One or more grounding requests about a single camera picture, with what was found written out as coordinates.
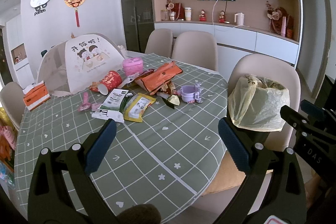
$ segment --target chair backrest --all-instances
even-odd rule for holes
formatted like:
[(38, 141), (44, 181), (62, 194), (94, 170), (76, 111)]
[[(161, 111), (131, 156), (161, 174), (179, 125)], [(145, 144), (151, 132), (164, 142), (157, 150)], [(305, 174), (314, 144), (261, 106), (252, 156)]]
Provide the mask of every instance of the chair backrest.
[(172, 59), (217, 71), (216, 39), (208, 32), (184, 32), (175, 41)]
[(10, 82), (0, 91), (0, 101), (16, 129), (20, 128), (22, 114), (25, 111), (22, 88), (15, 82)]
[(145, 53), (155, 53), (164, 57), (171, 57), (173, 50), (173, 32), (171, 29), (154, 30), (148, 38)]
[[(298, 111), (300, 105), (301, 85), (295, 69), (288, 63), (271, 56), (262, 54), (249, 54), (238, 61), (228, 83), (229, 96), (241, 76), (252, 74), (266, 77), (279, 82), (289, 90), (290, 107)], [(271, 132), (265, 146), (271, 150), (282, 151), (288, 147), (293, 128), (287, 123), (281, 132)]]

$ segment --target purple toy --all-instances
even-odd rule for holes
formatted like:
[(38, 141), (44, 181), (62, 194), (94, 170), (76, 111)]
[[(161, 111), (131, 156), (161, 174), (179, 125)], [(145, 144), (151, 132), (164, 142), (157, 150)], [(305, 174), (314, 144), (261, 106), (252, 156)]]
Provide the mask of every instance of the purple toy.
[(182, 100), (188, 104), (192, 104), (195, 101), (197, 103), (202, 103), (201, 92), (203, 88), (201, 88), (201, 83), (196, 83), (195, 86), (192, 85), (184, 85), (178, 90), (177, 94), (182, 96)]

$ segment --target green checkered tablecloth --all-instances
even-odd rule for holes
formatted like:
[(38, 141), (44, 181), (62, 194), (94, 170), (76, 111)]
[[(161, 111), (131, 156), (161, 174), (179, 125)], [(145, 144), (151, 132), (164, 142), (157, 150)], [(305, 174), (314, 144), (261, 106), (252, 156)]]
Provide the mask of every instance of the green checkered tablecloth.
[[(171, 61), (155, 54), (142, 59), (145, 69)], [(160, 211), (162, 223), (167, 222), (209, 186), (226, 151), (217, 132), (219, 119), (226, 115), (226, 81), (220, 75), (176, 63), (184, 71), (174, 77), (176, 87), (201, 82), (203, 102), (188, 105), (181, 100), (171, 109), (157, 97), (145, 111), (142, 123), (117, 124), (115, 140), (98, 171), (90, 176), (116, 215), (135, 204), (151, 203)], [(91, 103), (105, 100), (103, 95), (85, 91)], [(90, 111), (77, 110), (85, 91), (71, 97), (52, 96), (32, 112), (25, 110), (15, 156), (16, 190), (25, 211), (41, 149), (69, 149), (105, 123), (92, 118)], [(144, 92), (139, 86), (132, 91)], [(76, 210), (85, 214), (69, 173), (63, 172), (63, 176)]]

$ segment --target heart pattern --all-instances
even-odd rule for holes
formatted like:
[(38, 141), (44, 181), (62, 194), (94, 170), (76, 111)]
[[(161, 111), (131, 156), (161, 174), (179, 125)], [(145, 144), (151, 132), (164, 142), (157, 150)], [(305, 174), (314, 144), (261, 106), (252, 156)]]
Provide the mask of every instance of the heart pattern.
[(121, 201), (117, 201), (117, 202), (116, 202), (116, 205), (118, 205), (119, 208), (123, 208), (123, 207), (124, 207), (124, 203), (121, 202)]

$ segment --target orange tissue box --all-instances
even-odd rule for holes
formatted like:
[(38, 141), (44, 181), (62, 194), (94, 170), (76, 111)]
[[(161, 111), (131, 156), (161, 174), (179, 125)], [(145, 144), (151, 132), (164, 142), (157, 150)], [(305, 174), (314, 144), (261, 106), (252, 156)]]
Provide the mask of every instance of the orange tissue box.
[(47, 87), (43, 81), (37, 85), (29, 85), (23, 90), (23, 92), (25, 94), (23, 101), (29, 111), (35, 109), (46, 100), (50, 99)]

